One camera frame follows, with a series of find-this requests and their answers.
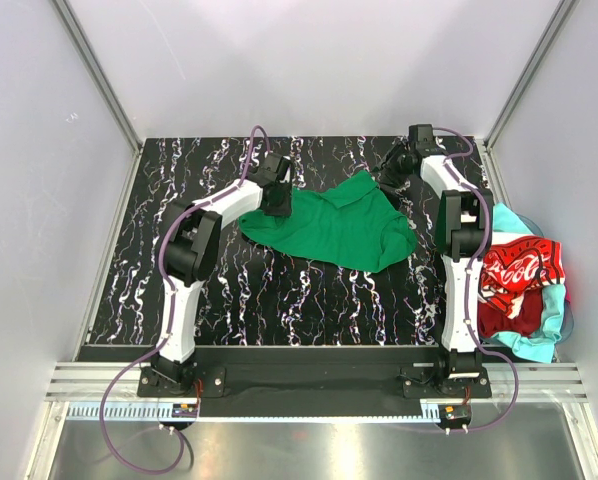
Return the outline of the green t shirt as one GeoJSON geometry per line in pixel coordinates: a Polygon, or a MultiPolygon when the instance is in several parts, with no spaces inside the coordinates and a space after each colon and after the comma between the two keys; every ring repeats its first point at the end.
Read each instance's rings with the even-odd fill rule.
{"type": "Polygon", "coordinates": [[[289,217],[256,210],[242,215],[239,227],[285,255],[370,273],[405,260],[418,245],[408,218],[367,171],[324,192],[295,189],[289,217]]]}

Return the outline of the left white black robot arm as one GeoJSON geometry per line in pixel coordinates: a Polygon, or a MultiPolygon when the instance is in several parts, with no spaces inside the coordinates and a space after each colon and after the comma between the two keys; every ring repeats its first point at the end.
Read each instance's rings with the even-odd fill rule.
{"type": "Polygon", "coordinates": [[[226,188],[166,208],[157,256],[164,290],[162,326],[157,352],[150,358],[148,385],[180,391],[193,386],[198,302],[217,264],[222,230],[250,212],[289,217],[293,176],[289,157],[267,153],[226,188]]]}

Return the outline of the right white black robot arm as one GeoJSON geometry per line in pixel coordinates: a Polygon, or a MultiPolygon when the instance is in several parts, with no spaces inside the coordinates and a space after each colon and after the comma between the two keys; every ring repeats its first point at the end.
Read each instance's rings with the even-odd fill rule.
{"type": "Polygon", "coordinates": [[[435,246],[446,275],[446,310],[439,354],[420,386],[440,395],[462,396],[480,381],[482,352],[478,339],[479,281],[492,234],[492,193],[477,187],[454,164],[473,153],[472,143],[460,139],[467,150],[449,153],[435,137],[430,124],[408,128],[385,156],[380,185],[395,190],[401,180],[418,176],[439,199],[435,246]]]}

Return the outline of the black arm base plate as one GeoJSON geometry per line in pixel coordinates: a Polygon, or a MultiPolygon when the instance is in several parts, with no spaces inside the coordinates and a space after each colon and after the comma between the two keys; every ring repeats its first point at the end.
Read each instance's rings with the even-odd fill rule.
{"type": "Polygon", "coordinates": [[[439,347],[202,346],[140,370],[141,397],[201,398],[207,417],[404,417],[422,400],[489,399],[480,353],[439,347]]]}

